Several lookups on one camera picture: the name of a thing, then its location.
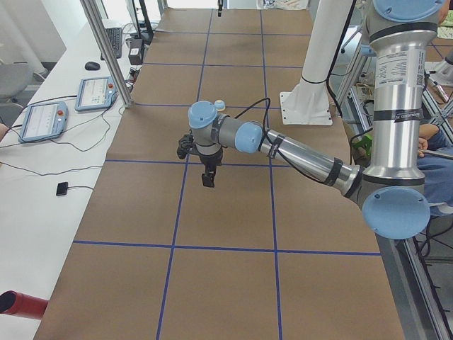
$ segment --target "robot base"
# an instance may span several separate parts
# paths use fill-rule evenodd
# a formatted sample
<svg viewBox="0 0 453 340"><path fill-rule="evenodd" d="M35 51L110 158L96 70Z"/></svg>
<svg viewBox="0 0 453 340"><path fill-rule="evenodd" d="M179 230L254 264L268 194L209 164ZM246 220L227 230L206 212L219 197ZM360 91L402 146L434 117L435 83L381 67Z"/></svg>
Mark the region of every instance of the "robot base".
<svg viewBox="0 0 453 340"><path fill-rule="evenodd" d="M280 107L282 109L282 121L285 125L332 125L333 121L328 110L328 97L325 89L318 92L318 95L309 91L298 91L298 86L292 92L280 92ZM298 96L307 97L300 101ZM288 103L292 96L295 101Z"/></svg>

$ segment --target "robotic arm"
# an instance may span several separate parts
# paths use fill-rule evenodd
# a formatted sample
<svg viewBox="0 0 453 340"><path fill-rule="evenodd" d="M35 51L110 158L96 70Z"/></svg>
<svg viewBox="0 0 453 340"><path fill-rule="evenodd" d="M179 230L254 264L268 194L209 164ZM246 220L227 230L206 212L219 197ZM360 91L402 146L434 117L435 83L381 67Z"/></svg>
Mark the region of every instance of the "robotic arm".
<svg viewBox="0 0 453 340"><path fill-rule="evenodd" d="M188 112L191 133L180 140L178 156L196 154L205 165L203 185L214 186L222 146L260 151L313 180L337 188L355 202L377 234L405 239L423 231L430 209L423 196L424 175L416 166L422 118L426 45L437 34L443 0L374 0L364 27L377 54L374 141L368 168L341 160L257 123L217 112L200 101Z"/></svg>

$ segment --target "white mounting pedestal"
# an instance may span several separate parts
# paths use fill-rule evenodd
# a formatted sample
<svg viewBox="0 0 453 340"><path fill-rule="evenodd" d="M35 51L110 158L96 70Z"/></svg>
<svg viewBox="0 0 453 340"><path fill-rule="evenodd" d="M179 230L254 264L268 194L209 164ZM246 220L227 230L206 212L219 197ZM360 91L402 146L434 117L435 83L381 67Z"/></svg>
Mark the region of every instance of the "white mounting pedestal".
<svg viewBox="0 0 453 340"><path fill-rule="evenodd" d="M280 94L283 124L332 125L326 79L354 5L355 0L320 0L301 79L291 92Z"/></svg>
<svg viewBox="0 0 453 340"><path fill-rule="evenodd" d="M301 79L292 92L280 92L283 124L332 125L325 84Z"/></svg>

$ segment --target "blue tape line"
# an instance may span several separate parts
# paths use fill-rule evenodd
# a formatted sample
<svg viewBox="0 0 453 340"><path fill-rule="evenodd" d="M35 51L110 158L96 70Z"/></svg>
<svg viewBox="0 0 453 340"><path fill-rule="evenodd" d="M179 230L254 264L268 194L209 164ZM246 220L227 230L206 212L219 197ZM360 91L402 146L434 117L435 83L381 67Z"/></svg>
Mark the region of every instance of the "blue tape line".
<svg viewBox="0 0 453 340"><path fill-rule="evenodd" d="M439 54L439 56L443 59L444 56L442 55L442 53L440 53L440 51L437 49L437 47L435 45L433 45L433 47L436 50L436 52Z"/></svg>
<svg viewBox="0 0 453 340"><path fill-rule="evenodd" d="M361 251L324 251L324 250L284 250L279 249L283 254L313 254L313 255L343 255L343 256L381 256L381 253Z"/></svg>
<svg viewBox="0 0 453 340"><path fill-rule="evenodd" d="M295 250L295 249L265 249L265 248L238 248L232 246L188 246L171 244L147 244L147 243L127 243L127 242L102 242L88 240L74 240L76 244L90 244L94 246L111 247L144 247L144 248L165 248L165 249L189 249L189 250L213 250L213 251L244 251L254 253L282 253L282 254L308 254L308 255L340 255L340 256L381 256L380 253L365 251L325 251L325 250Z"/></svg>
<svg viewBox="0 0 453 340"><path fill-rule="evenodd" d="M203 57L203 66L202 66L202 69L201 69L200 83L198 85L197 101L199 101L199 98L200 98L201 84L202 84L202 80L203 80L203 72L204 72L204 69L205 69L205 62L206 62L207 44L208 44L209 38L210 38L210 31L211 31L211 24L212 24L212 14L213 13L214 13L214 11L211 10L210 25L209 25L209 27L207 29L205 56ZM156 340L159 340L159 338L161 336L162 322L163 322L163 319L164 319L166 297L167 297L167 292L168 292L168 284L170 282L171 264L173 263L173 254L174 254L174 251L175 251L176 236L178 234L179 217L180 217L180 212L181 212L181 206L183 204L185 180L187 178L187 170L188 170L188 167L189 167L189 158L190 158L190 155L188 154L188 156L187 156L187 158L185 160L183 184L181 186L181 192L180 192L179 204L178 204L178 213L176 214L176 221L175 221L175 230L173 232L173 240L171 242L170 259L168 260L168 270L167 270L167 276L166 276L166 279L165 279L164 295L162 296L161 313L159 315L159 324L158 324L158 327L157 327Z"/></svg>
<svg viewBox="0 0 453 340"><path fill-rule="evenodd" d="M169 30L156 30L156 33L167 33L167 34L207 34L206 32L173 32ZM210 32L212 35L287 35L287 36L311 36L311 34L289 34L289 33L214 33Z"/></svg>
<svg viewBox="0 0 453 340"><path fill-rule="evenodd" d="M202 64L180 64L180 63L173 63L173 62L144 62L144 66L147 65L161 65L161 66L202 66ZM205 66L211 67L263 67L262 65L234 65L234 64L206 64ZM275 65L268 65L267 68L273 69L302 69L300 66L275 66Z"/></svg>
<svg viewBox="0 0 453 340"><path fill-rule="evenodd" d="M136 159L106 159L106 162L110 163L142 163L142 164L170 164L170 165L185 165L184 161L152 161L152 160L136 160ZM189 165L200 165L203 164L199 161L189 161ZM250 167L250 168L267 168L269 165L267 164L242 164L242 163L223 163L222 166L243 166L243 167ZM290 168L289 165L279 165L274 167L280 168Z"/></svg>
<svg viewBox="0 0 453 340"><path fill-rule="evenodd" d="M158 327L157 327L156 340L159 340L159 337L161 335L162 322L163 322L163 319L164 319L164 310L165 310L165 304L166 304L166 298L167 298L167 292L168 292L168 284L170 282L171 265L173 263L173 254L174 254L174 251L175 251L176 236L178 234L179 217L180 217L181 207L183 205L185 180L187 178L187 170L188 170L188 167L189 167L189 164L188 164L189 163L189 157L190 157L190 155L188 155L188 157L186 159L186 162L185 162L183 183L181 185L181 192L180 192L180 195L179 195L178 212L176 213L175 229L173 231L173 239L171 241L170 258L168 259L167 275L166 275L166 278L165 278L164 293L162 295L161 312L160 312L160 315L159 315L159 323L158 323Z"/></svg>
<svg viewBox="0 0 453 340"><path fill-rule="evenodd" d="M145 164L177 164L185 165L184 161L139 161L135 159L106 159L106 162L110 163L145 163Z"/></svg>
<svg viewBox="0 0 453 340"><path fill-rule="evenodd" d="M101 241L82 241L75 239L72 243L91 244L95 246L117 246L117 247L145 247L145 248L166 248L170 249L169 244L146 244L146 243L126 243L126 242L101 242Z"/></svg>
<svg viewBox="0 0 453 340"><path fill-rule="evenodd" d="M264 97L268 97L268 82L266 79L266 59L264 50L264 34L263 34L263 12L260 11L260 26L261 26L261 52L263 53L263 81L264 81ZM266 127L269 127L269 116L265 122ZM282 307L280 298L280 273L278 266L278 244L277 244L277 222L275 219L275 196L274 196L274 181L272 171L272 159L269 159L269 179L270 179L270 204L272 209L272 225L274 237L274 264L275 264L275 290L277 299L277 322L278 322L278 339L283 340L283 325L282 325Z"/></svg>
<svg viewBox="0 0 453 340"><path fill-rule="evenodd" d="M135 103L137 106L162 106L164 108L189 108L192 105L188 104L146 104L146 103Z"/></svg>
<svg viewBox="0 0 453 340"><path fill-rule="evenodd" d="M189 249L189 250L214 250L214 251L244 251L252 253L273 253L273 249L259 249L259 248L235 248L225 246L175 246L177 249Z"/></svg>

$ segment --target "small black device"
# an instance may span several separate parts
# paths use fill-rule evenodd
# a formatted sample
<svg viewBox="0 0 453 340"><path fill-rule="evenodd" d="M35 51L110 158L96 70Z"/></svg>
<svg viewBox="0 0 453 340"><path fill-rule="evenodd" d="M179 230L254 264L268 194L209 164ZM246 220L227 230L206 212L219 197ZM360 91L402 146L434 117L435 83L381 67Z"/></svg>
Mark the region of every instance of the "small black device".
<svg viewBox="0 0 453 340"><path fill-rule="evenodd" d="M85 64L85 69L87 71L97 71L101 68L101 66L99 65L99 63L97 62L87 62Z"/></svg>
<svg viewBox="0 0 453 340"><path fill-rule="evenodd" d="M143 39L133 39L130 41L129 61L131 65L143 64L144 41Z"/></svg>
<svg viewBox="0 0 453 340"><path fill-rule="evenodd" d="M151 27L151 22L149 21L147 6L144 3L144 0L126 0L126 7L129 11L130 18L134 24L137 34L134 36L136 39L143 39L144 43L149 45L154 37L154 32ZM137 12L140 11L143 15L143 21L139 20Z"/></svg>
<svg viewBox="0 0 453 340"><path fill-rule="evenodd" d="M64 196L68 192L68 182L60 182L57 185L57 196Z"/></svg>
<svg viewBox="0 0 453 340"><path fill-rule="evenodd" d="M224 0L217 0L217 5L219 7L217 10L217 16L220 18L222 16L222 10L224 9Z"/></svg>
<svg viewBox="0 0 453 340"><path fill-rule="evenodd" d="M112 45L113 52L115 53L116 59L120 59L122 55L122 28L121 27L112 27L106 28L105 32L107 33L110 44Z"/></svg>

